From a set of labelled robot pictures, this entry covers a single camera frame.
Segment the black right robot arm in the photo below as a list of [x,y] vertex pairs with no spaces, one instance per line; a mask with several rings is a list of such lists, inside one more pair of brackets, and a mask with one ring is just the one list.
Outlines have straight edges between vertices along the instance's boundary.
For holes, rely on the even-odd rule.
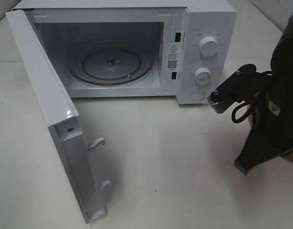
[[232,104],[247,111],[234,123],[251,118],[251,130],[234,161],[247,175],[254,167],[293,152],[293,14],[273,51],[271,70],[259,73],[254,64],[240,67],[207,98],[218,114]]

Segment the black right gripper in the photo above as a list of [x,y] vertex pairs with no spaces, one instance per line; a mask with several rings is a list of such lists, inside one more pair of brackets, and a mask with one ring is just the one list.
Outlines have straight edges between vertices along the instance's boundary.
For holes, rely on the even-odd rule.
[[[236,70],[211,94],[227,100],[256,72],[254,64]],[[256,166],[293,152],[293,73],[279,73],[256,98],[252,128],[234,166],[244,175]]]

